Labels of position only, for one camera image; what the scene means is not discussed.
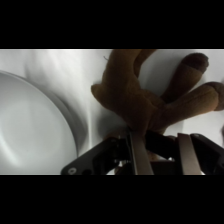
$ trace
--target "screw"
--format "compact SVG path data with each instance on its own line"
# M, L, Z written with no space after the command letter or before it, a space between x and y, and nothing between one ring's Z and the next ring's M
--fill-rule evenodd
M71 168L68 171L68 174L71 175L71 176L75 175L76 173L77 173L77 169L76 168Z

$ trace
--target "stuffed animal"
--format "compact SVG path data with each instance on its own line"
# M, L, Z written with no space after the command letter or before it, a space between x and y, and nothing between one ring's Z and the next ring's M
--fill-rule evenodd
M224 109L221 83L206 83L189 92L209 66L208 57L200 53L182 60L162 96L141 89L138 81L141 66L156 50L113 50L102 83L92 86L94 97L142 136L147 130L163 134L179 121Z

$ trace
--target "plush antler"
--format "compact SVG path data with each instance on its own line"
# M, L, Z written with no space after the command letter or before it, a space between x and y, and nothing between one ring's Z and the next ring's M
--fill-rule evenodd
M221 83L207 83L185 95L208 67L208 58L202 54L190 55L182 61L162 98L142 90L137 77L142 63L155 50L114 50L102 83L92 86L95 98L142 135L147 129L162 133L169 125L181 120L224 109L224 86Z
M199 82L208 66L208 57L204 54L195 53L185 57L161 98L166 103L172 103L188 93Z

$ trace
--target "plush leg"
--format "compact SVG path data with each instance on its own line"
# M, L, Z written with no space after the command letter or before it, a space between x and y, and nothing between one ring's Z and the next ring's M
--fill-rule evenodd
M216 82L206 83L174 103L166 105L151 129L160 132L179 121L220 110L224 110L224 85Z
M185 57L161 98L166 103L172 103L188 93L201 79L208 66L208 57L204 54L195 53Z

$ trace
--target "white cloth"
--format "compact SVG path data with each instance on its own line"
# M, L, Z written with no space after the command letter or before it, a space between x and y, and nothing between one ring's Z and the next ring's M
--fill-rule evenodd
M75 140L81 155L111 130L125 126L119 117L102 108L90 91L91 85L100 82L110 52L111 49L2 49L0 70L49 89L66 104L76 124ZM210 67L199 85L224 81L223 49L161 49L143 65L142 87L162 94L181 59L192 52L202 52L210 58ZM224 112L201 115L173 125L166 135L200 133L222 145L223 118Z

